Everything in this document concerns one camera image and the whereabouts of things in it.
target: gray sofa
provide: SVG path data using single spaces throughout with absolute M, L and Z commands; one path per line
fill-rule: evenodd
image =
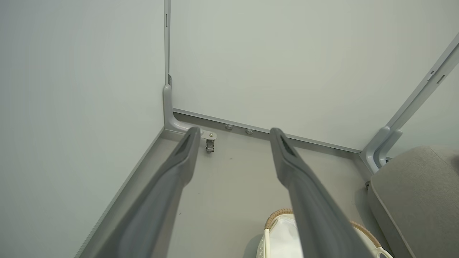
M 393 158 L 371 177 L 368 201 L 395 258 L 459 257 L 459 151 Z

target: white wall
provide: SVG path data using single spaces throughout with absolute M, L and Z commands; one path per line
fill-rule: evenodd
M 162 130 L 163 17 L 0 1 L 0 257 L 73 257 Z
M 422 145 L 446 145 L 459 150 L 459 67 L 401 128 L 402 137 L 389 151 L 395 157 Z
M 457 0 L 173 0 L 174 107 L 362 150 L 459 32 Z

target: floor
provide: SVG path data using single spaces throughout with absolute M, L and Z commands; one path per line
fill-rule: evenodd
M 168 258 L 255 258 L 264 224 L 280 208 L 291 208 L 287 190 L 278 181 L 269 134 L 176 114 L 177 119 L 217 133 L 215 152 L 201 140 L 191 182 L 184 188 Z M 164 131 L 114 202 L 82 257 L 92 257 L 119 223 L 146 183 L 183 135 Z M 303 160 L 317 174 L 349 218 L 363 224 L 383 247 L 386 240 L 366 202 L 370 174 L 358 154 L 292 140 Z

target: metal bracket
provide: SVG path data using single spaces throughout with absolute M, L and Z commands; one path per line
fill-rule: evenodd
M 376 174 L 376 172 L 379 170 L 379 167 L 375 162 L 375 151 L 379 146 L 381 146 L 390 131 L 391 129 L 388 126 L 379 129 L 378 133 L 373 137 L 373 139 L 371 139 L 369 144 L 360 153 L 360 158 L 362 158 L 363 162 L 372 174 Z
M 168 131 L 173 131 L 177 133 L 184 134 L 193 127 L 193 125 L 189 123 L 184 123 L 177 120 L 174 117 L 174 112 L 172 110 L 172 87 L 169 84 L 164 86 L 164 90 L 162 92 L 162 101 L 164 105 L 164 129 Z M 214 151 L 214 141 L 217 138 L 217 134 L 211 131 L 206 131 L 201 129 L 201 138 L 207 140 L 206 151 L 213 152 Z
M 387 153 L 394 146 L 394 144 L 400 139 L 403 132 L 401 130 L 394 131 L 389 134 L 387 140 L 375 151 L 375 162 L 379 168 L 382 168 L 387 163 Z

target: gray grip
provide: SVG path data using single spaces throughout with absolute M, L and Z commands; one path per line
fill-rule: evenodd
M 165 258 L 182 190 L 195 168 L 201 130 L 188 130 L 97 253 L 98 258 Z
M 372 257 L 285 134 L 279 128 L 272 128 L 270 133 L 277 177 L 289 191 L 304 257 Z

